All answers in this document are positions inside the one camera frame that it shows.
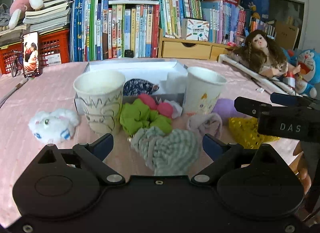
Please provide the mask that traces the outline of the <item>person's right hand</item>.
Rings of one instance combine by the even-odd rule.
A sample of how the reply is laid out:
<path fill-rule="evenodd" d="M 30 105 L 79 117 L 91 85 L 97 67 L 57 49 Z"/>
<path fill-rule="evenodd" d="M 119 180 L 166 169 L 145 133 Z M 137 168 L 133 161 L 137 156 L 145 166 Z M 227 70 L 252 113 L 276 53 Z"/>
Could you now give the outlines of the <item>person's right hand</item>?
<path fill-rule="evenodd" d="M 312 180 L 308 174 L 308 164 L 299 141 L 293 151 L 294 161 L 289 165 L 290 169 L 296 174 L 304 188 L 304 195 L 310 190 Z"/>

